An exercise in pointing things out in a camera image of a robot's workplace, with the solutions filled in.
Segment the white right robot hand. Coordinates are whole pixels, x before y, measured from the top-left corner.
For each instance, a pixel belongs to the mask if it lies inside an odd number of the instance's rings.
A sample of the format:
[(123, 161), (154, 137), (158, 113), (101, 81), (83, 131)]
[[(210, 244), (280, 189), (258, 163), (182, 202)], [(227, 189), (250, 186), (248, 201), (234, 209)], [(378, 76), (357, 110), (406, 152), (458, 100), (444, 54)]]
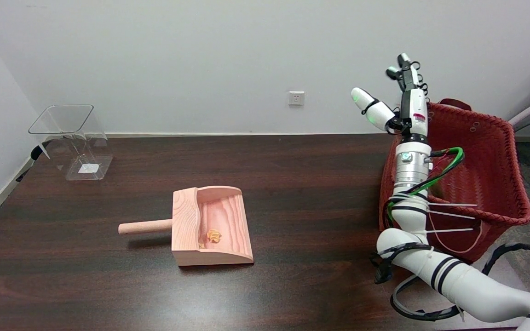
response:
[(372, 96), (362, 88), (353, 88), (351, 98), (362, 115), (377, 129), (399, 134), (403, 142), (428, 142), (427, 85), (418, 73), (421, 65), (405, 53), (397, 57), (399, 67), (389, 67), (386, 75), (398, 83), (402, 93), (398, 109)]

